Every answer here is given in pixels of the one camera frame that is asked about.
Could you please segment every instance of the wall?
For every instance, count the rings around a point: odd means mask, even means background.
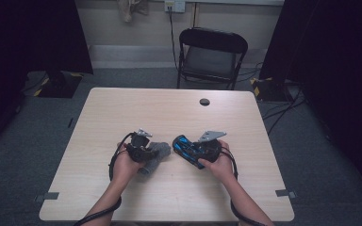
[[[273,3],[280,1],[262,1],[275,6],[187,2],[185,13],[173,13],[176,49],[180,32],[195,21],[195,26],[239,33],[249,43],[250,63],[262,61],[282,7]],[[130,23],[123,21],[117,1],[76,0],[76,3],[88,45],[126,47],[137,52],[148,47],[171,51],[170,18],[164,12],[163,1],[149,1],[149,15],[134,13]]]

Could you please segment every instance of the chair seat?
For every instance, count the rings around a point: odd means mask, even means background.
[[[187,52],[184,73],[211,74],[231,79],[234,75],[236,55],[191,46]]]

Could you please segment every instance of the black circular object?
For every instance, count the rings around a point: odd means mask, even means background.
[[[206,99],[206,98],[202,98],[202,99],[199,101],[199,103],[200,103],[201,105],[210,105],[210,101],[209,101],[208,99]]]

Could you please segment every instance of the hand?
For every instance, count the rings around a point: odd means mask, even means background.
[[[113,166],[112,181],[128,183],[135,174],[137,174],[138,169],[142,168],[144,165],[145,163],[134,162],[126,150],[126,144],[123,144]]]
[[[219,142],[222,145],[222,151],[230,153],[229,145],[220,139]],[[223,182],[226,178],[234,177],[231,159],[223,153],[220,153],[219,158],[217,158],[214,163],[211,163],[203,158],[198,159],[198,161],[208,168],[221,182]]]

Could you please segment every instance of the gray carpet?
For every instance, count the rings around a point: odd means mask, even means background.
[[[92,88],[175,89],[176,85],[176,70],[170,68],[99,69],[94,73],[82,79],[73,99],[33,97],[35,89],[25,92],[20,113],[0,136],[0,225],[72,225],[41,221],[42,203],[35,202],[35,197],[48,191]],[[38,82],[43,73],[29,77],[27,87]],[[225,86],[183,82],[182,89]],[[236,90],[252,88],[245,80],[237,83]],[[262,115],[285,108],[277,103],[258,105]],[[276,118],[265,120],[267,129]],[[295,219],[278,225],[362,225],[362,178],[326,139],[307,104],[288,111],[272,129],[270,140],[287,189],[298,195],[291,200]]]

